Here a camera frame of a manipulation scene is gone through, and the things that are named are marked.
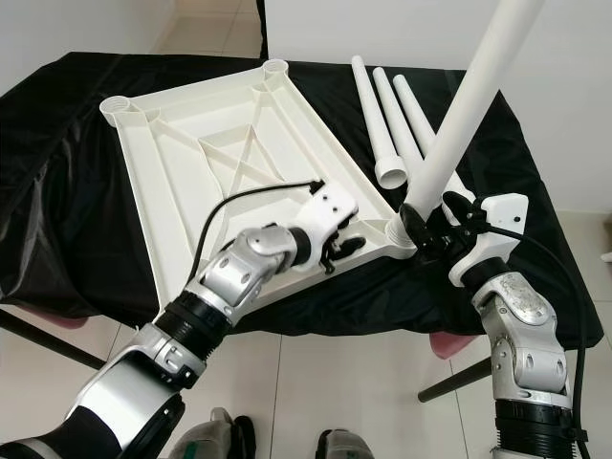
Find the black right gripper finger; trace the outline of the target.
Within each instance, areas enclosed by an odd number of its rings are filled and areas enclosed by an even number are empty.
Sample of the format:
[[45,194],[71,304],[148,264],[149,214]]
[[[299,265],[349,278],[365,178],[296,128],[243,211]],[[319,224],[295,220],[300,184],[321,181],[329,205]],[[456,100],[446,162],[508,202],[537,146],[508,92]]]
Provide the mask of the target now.
[[409,203],[401,205],[401,224],[402,233],[417,250],[434,250],[434,239],[427,227],[427,217],[421,217],[419,211]]
[[442,195],[442,209],[451,226],[464,226],[477,215],[475,195],[468,191],[447,189]]

